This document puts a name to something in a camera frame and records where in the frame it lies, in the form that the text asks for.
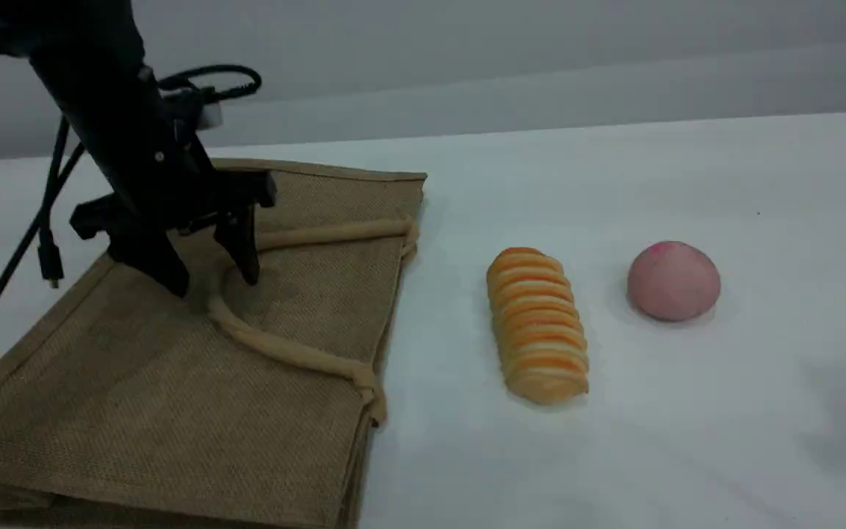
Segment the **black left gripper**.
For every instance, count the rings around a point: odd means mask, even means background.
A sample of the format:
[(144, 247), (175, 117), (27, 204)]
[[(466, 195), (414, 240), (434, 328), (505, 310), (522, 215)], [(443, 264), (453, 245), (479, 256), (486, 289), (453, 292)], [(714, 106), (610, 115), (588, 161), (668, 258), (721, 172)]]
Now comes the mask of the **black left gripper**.
[(142, 153), (130, 153), (124, 144), (98, 135), (84, 135), (81, 144), (113, 190), (74, 208), (70, 224), (81, 238), (106, 232), (115, 262), (184, 298), (190, 273), (167, 235), (154, 230), (189, 235), (212, 227), (215, 241), (246, 284), (259, 283), (255, 214), (256, 207), (276, 204), (278, 188), (271, 171), (216, 168), (197, 137), (184, 146)]

